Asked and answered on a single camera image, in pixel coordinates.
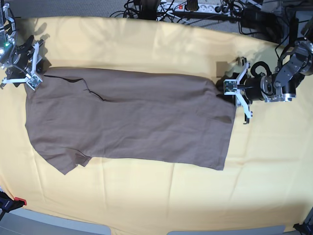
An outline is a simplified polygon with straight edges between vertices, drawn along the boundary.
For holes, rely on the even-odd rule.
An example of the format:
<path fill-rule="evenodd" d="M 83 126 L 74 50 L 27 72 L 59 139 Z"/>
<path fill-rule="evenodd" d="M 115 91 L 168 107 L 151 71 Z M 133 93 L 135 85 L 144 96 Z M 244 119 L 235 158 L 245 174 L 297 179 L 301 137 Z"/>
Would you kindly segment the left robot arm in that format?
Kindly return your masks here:
<path fill-rule="evenodd" d="M 283 49 L 278 56 L 277 66 L 272 72 L 267 63 L 256 62 L 250 72 L 233 73 L 216 83 L 220 92 L 217 97 L 233 104 L 241 104 L 236 95 L 239 92 L 244 103 L 251 105 L 253 101 L 289 102 L 296 97 L 296 88 L 305 76 L 313 74 L 313 20 L 306 22 L 301 30 L 302 37 L 295 39 Z"/>

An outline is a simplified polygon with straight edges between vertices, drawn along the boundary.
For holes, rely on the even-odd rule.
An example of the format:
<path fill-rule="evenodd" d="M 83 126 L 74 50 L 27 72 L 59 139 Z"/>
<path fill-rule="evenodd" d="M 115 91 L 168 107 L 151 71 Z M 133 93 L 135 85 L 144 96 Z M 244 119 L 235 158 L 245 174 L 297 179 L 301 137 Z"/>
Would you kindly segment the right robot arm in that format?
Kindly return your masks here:
<path fill-rule="evenodd" d="M 34 42 L 31 35 L 22 45 L 18 45 L 16 20 L 10 4 L 0 2 L 0 68 L 6 74 L 0 82 L 1 89 L 7 84 L 15 87 L 26 84 L 36 90 L 43 81 L 44 61 L 40 49 L 44 42 L 42 39 Z"/>

